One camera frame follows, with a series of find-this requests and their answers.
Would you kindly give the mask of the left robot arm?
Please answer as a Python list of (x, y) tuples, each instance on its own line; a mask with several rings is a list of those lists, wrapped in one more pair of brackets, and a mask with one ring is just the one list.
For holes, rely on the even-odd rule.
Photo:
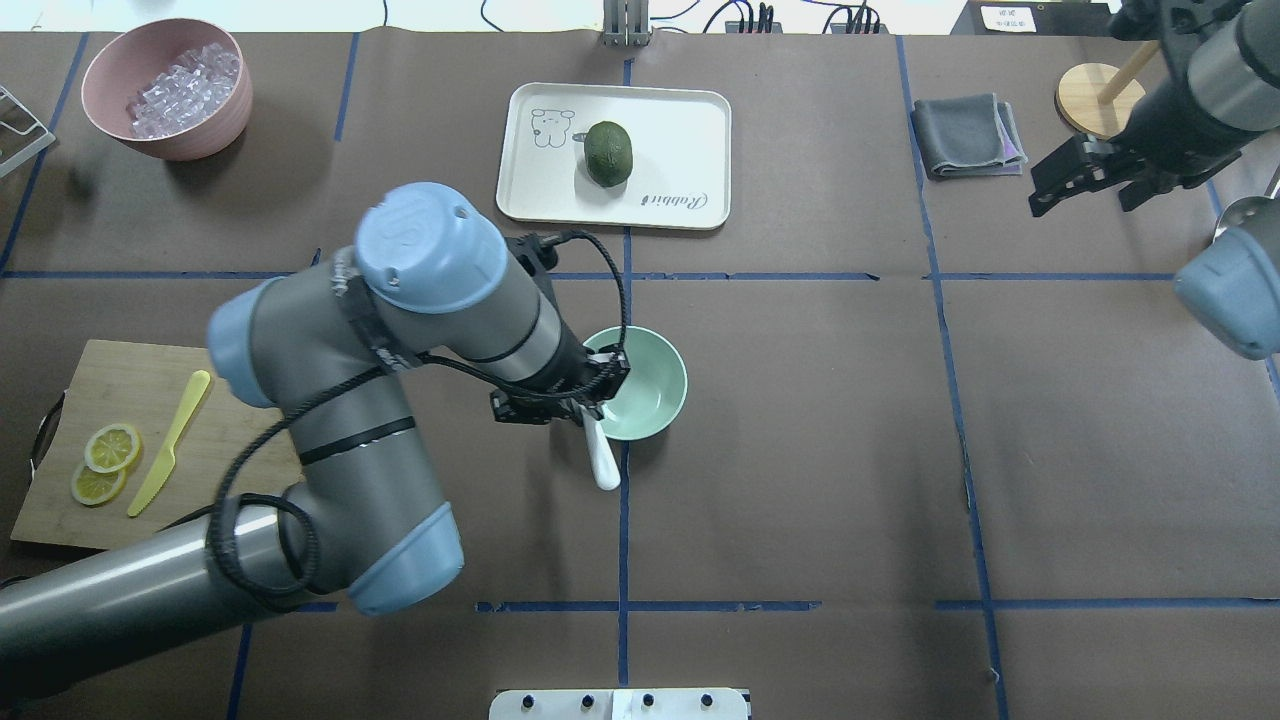
[(621, 342), (584, 347), (561, 315), (547, 272), (572, 240), (594, 236), (507, 238), (458, 191), (417, 182), (328, 261), (220, 306), (216, 374), (280, 419), (229, 461), (207, 507), (3, 588), (3, 707), (338, 591), (380, 615), (453, 582), (460, 532), (399, 374), (483, 380), (500, 423), (596, 415), (628, 361)]

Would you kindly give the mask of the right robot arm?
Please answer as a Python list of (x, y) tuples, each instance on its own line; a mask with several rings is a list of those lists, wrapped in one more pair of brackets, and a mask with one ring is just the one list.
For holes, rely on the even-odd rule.
[[(1033, 167), (1034, 217), (1112, 186), (1124, 211), (1175, 188), (1193, 190), (1277, 128), (1277, 3), (1125, 1), (1108, 33), (1157, 42), (1166, 79), (1112, 138), (1074, 135)], [(1277, 202), (1225, 228), (1172, 283), (1190, 315), (1233, 352), (1249, 360), (1275, 355)]]

